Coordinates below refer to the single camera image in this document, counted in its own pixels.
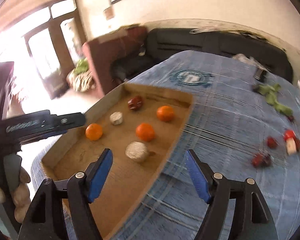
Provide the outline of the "red cherry tomato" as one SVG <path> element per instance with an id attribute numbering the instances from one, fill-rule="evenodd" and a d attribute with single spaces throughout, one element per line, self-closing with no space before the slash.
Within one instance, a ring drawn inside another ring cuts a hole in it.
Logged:
<path id="1" fill-rule="evenodd" d="M 284 141 L 287 141 L 288 139 L 295 139 L 295 138 L 296 138 L 296 135 L 293 130 L 291 130 L 291 129 L 285 130 L 285 132 L 283 134 Z"/>

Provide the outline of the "large red jujube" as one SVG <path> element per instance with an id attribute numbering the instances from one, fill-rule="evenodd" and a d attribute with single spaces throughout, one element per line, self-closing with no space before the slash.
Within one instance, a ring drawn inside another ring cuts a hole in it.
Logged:
<path id="1" fill-rule="evenodd" d="M 300 139 L 294 138 L 297 152 L 300 152 Z"/>

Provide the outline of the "dark purple jujube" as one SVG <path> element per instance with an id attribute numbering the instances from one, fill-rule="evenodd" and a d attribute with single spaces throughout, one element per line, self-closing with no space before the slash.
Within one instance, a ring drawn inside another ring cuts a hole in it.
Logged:
<path id="1" fill-rule="evenodd" d="M 270 167 L 272 165 L 273 159 L 272 156 L 269 154 L 266 154 L 263 156 L 262 159 L 262 166 L 263 167 Z"/>

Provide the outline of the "orange tangerine near left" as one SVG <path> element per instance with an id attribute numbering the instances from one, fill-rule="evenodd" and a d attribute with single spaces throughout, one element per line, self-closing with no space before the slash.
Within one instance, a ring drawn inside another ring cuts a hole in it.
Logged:
<path id="1" fill-rule="evenodd" d="M 91 141 L 97 141 L 103 135 L 103 128 L 101 125 L 92 123 L 85 129 L 85 136 Z"/>

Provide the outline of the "orange tangerine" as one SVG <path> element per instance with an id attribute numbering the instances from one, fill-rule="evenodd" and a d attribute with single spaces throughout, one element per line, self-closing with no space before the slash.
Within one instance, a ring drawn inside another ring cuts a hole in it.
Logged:
<path id="1" fill-rule="evenodd" d="M 174 119 L 175 112 L 171 106 L 164 105 L 157 109 L 157 118 L 163 122 L 170 122 Z"/>
<path id="2" fill-rule="evenodd" d="M 151 141 L 155 138 L 154 128 L 148 123 L 141 123 L 135 130 L 136 136 L 143 141 Z"/>
<path id="3" fill-rule="evenodd" d="M 92 123 L 85 129 L 85 136 L 91 141 L 97 141 L 103 135 L 103 128 L 101 125 Z"/>

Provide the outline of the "large white corn piece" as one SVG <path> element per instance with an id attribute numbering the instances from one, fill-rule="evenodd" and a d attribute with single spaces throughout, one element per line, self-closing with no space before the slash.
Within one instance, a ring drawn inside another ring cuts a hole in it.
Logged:
<path id="1" fill-rule="evenodd" d="M 144 143 L 134 141 L 126 147 L 125 155 L 129 159 L 141 163 L 147 159 L 149 152 Z"/>

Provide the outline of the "blue plaid tablecloth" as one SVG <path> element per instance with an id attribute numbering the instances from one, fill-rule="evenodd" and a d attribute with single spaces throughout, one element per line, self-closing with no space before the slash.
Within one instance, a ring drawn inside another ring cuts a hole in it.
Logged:
<path id="1" fill-rule="evenodd" d="M 170 157 L 140 204 L 110 239 L 195 239 L 208 205 L 199 198 L 186 166 L 186 151 L 227 180 L 258 186 L 270 214 L 250 221 L 243 231 L 257 239 L 295 239 L 300 231 L 300 152 L 288 155 L 285 130 L 300 139 L 298 90 L 268 74 L 264 85 L 278 83 L 279 103 L 293 110 L 294 122 L 252 91 L 256 68 L 198 51 L 182 51 L 126 83 L 175 89 L 193 95 L 193 107 Z M 267 146 L 273 137 L 278 147 Z M 269 154 L 270 167 L 253 167 L 255 154 Z"/>

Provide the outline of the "small white corn piece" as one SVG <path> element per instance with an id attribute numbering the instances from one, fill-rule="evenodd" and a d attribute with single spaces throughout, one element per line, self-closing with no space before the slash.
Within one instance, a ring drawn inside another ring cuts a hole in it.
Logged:
<path id="1" fill-rule="evenodd" d="M 110 117 L 109 117 L 109 120 L 115 126 L 122 124 L 122 122 L 123 122 L 123 114 L 122 114 L 122 112 L 114 112 L 114 113 L 112 113 L 110 115 Z"/>

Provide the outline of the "shallow cardboard tray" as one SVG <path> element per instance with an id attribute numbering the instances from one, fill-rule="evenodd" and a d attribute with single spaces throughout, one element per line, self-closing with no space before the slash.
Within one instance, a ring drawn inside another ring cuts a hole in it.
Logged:
<path id="1" fill-rule="evenodd" d="M 143 106 L 138 111 L 128 108 L 128 100 L 141 96 Z M 170 122 L 157 118 L 157 109 L 168 105 L 175 117 Z M 123 83 L 105 95 L 85 114 L 86 123 L 102 126 L 103 135 L 97 141 L 85 136 L 85 128 L 71 129 L 47 151 L 41 161 L 46 176 L 62 180 L 85 170 L 95 162 L 105 148 L 113 153 L 113 165 L 100 196 L 90 205 L 96 225 L 104 239 L 110 239 L 123 226 L 151 188 L 179 140 L 181 130 L 193 107 L 193 95 L 175 89 Z M 109 117 L 122 112 L 123 122 L 113 125 Z M 136 128 L 150 124 L 154 140 L 147 142 L 150 153 L 141 163 L 125 155 L 126 147 L 138 141 Z"/>

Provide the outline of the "patterned cloth pile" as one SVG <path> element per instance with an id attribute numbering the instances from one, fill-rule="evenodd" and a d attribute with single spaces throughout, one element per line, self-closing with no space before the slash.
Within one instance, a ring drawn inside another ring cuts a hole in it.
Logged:
<path id="1" fill-rule="evenodd" d="M 87 59 L 80 59 L 76 63 L 76 67 L 67 75 L 66 81 L 69 87 L 77 92 L 87 92 L 95 88 Z"/>

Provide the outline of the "dark red jujube far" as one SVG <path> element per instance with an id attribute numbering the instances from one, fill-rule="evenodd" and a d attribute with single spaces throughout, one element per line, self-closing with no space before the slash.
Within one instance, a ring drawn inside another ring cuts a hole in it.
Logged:
<path id="1" fill-rule="evenodd" d="M 131 111 L 138 111 L 142 106 L 143 106 L 143 99 L 139 95 L 128 100 L 128 108 Z"/>

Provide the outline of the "wooden glass door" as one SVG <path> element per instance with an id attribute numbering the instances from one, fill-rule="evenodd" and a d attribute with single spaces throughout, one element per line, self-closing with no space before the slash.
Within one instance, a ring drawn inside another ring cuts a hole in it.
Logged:
<path id="1" fill-rule="evenodd" d="M 40 10 L 48 14 L 47 20 L 23 38 L 47 94 L 54 99 L 69 89 L 66 77 L 75 67 L 75 57 L 83 57 L 82 45 L 87 35 L 77 0 L 51 0 L 30 10 L 25 17 Z"/>

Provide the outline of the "jujube by greens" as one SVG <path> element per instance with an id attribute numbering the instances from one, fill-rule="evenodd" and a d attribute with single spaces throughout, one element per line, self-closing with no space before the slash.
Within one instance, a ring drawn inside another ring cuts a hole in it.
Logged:
<path id="1" fill-rule="evenodd" d="M 287 119 L 290 121 L 290 122 L 294 122 L 294 116 L 287 116 Z"/>

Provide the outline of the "small black device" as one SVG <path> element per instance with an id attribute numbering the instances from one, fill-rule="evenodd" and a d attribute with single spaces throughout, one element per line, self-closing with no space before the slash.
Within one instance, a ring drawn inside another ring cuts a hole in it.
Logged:
<path id="1" fill-rule="evenodd" d="M 264 83 L 266 76 L 267 76 L 267 70 L 262 68 L 257 68 L 256 72 L 254 74 L 254 79 L 258 82 Z"/>

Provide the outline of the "small wall plaque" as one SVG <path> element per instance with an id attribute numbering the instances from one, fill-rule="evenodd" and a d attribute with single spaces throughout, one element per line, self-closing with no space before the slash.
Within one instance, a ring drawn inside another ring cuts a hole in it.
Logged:
<path id="1" fill-rule="evenodd" d="M 106 20 L 111 20 L 115 16 L 114 9 L 112 6 L 109 6 L 106 9 L 104 9 L 103 13 L 105 15 Z"/>

